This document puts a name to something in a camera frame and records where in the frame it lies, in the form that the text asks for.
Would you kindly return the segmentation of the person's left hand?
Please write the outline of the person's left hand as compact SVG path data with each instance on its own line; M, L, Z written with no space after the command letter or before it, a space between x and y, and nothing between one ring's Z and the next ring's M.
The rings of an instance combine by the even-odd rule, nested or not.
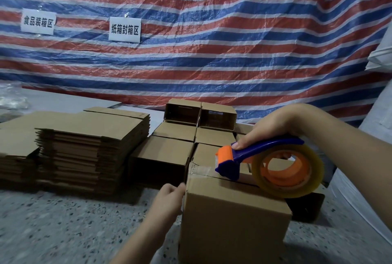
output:
M148 212L149 220L171 227L182 212L184 195L170 195L169 183L162 186Z

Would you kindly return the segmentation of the person's right hand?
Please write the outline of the person's right hand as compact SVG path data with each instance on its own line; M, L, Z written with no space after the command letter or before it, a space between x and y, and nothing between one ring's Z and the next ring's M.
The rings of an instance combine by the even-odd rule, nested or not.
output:
M309 119L312 107L309 104L292 104L260 119L252 131L244 137L255 138L256 142L290 134L303 135L304 121Z

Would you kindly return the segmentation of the blue orange tape dispenser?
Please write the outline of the blue orange tape dispenser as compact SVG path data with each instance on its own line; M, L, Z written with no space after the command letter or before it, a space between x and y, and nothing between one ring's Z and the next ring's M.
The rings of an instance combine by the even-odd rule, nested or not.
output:
M243 149L234 149L232 146L219 148L216 153L215 171L231 181L239 179L240 164L251 164L257 154L266 152L267 149L277 148L284 144L303 145L305 142L299 137L289 134L258 141Z

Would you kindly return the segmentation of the brown cardboard carton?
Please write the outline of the brown cardboard carton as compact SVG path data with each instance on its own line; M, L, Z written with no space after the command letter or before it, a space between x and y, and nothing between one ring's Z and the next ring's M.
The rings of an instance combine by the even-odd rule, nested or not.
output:
M181 264L278 264L291 218L285 200L192 163L178 259Z

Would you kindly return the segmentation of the person's left forearm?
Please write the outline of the person's left forearm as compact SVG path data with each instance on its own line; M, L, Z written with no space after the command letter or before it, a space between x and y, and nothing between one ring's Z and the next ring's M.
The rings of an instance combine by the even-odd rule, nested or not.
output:
M149 212L110 264L150 264L178 213Z

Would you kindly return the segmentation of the person's right forearm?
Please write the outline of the person's right forearm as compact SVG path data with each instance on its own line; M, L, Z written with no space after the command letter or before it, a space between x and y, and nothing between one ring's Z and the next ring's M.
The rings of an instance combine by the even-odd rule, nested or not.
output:
M295 110L301 133L346 175L392 231L392 144L309 104L296 104Z

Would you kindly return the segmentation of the cluster of assembled cardboard boxes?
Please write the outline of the cluster of assembled cardboard boxes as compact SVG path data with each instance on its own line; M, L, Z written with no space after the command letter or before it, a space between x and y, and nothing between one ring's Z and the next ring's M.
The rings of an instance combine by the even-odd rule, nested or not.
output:
M178 186L186 181L192 163L215 169L219 148L231 146L232 142L244 137L254 127L237 123L236 120L237 112L231 106L170 99L165 105L163 122L131 153L129 177L151 187L166 183ZM272 159L269 169L283 170L294 160L294 156L284 153ZM230 180L216 173L219 178ZM248 163L240 164L239 179L233 182L259 187ZM325 200L325 193L320 183L308 195L284 200L291 209L294 221L314 222Z

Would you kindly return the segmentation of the clear packing tape roll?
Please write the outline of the clear packing tape roll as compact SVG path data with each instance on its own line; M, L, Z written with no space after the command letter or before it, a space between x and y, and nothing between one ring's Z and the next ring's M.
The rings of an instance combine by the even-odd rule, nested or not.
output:
M271 170L272 159L284 153L294 156L294 162L283 170ZM271 196L293 199L310 194L318 188L324 176L324 165L307 145L282 144L253 157L252 177L260 189Z

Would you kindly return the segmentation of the stack of flat cardboard sheets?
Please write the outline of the stack of flat cardboard sheets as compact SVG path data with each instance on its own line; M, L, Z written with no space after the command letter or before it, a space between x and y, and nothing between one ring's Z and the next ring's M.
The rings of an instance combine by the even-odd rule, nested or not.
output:
M35 183L40 152L35 125L41 116L33 112L0 123L0 181Z
M40 147L37 184L78 192L113 194L125 161L149 135L150 115L93 107L62 113L35 127Z

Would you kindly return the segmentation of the red blue striped tarp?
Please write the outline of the red blue striped tarp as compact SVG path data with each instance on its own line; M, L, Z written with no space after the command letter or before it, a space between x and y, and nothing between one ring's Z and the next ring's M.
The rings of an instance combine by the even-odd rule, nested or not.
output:
M54 34L22 32L23 8L55 12ZM110 41L110 17L141 19L140 43ZM365 67L391 18L392 0L0 0L0 80L247 122L308 103L359 126L390 80Z

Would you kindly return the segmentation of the white woven sack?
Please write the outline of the white woven sack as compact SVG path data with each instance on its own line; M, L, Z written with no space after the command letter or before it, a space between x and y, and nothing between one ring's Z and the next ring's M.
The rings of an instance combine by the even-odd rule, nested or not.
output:
M375 101L359 129L392 144L392 79Z
M392 73L392 39L382 40L368 57L367 71Z

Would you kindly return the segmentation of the white board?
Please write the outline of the white board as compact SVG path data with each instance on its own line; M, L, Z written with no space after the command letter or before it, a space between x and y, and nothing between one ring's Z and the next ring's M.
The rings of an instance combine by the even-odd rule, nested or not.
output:
M23 113L32 113L35 111L52 111L62 113L78 113L84 109L92 107L114 108L126 111L134 111L150 114L149 135L163 122L164 112L135 108L126 106L120 102L103 99L81 97L75 95L45 92L22 88L20 93L27 98L29 107L22 110Z

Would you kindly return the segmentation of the white paper sign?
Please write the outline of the white paper sign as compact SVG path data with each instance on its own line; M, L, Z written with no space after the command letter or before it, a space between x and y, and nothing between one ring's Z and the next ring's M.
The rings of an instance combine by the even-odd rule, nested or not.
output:
M129 17L110 17L109 37L110 41L140 43L141 19Z
M23 8L20 29L22 32L53 35L56 17L55 12Z

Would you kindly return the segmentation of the clear plastic bag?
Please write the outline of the clear plastic bag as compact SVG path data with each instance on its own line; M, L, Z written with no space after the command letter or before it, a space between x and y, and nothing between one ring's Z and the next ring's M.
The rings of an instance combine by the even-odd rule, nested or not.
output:
M0 80L0 123L22 116L30 107L22 90L20 82Z

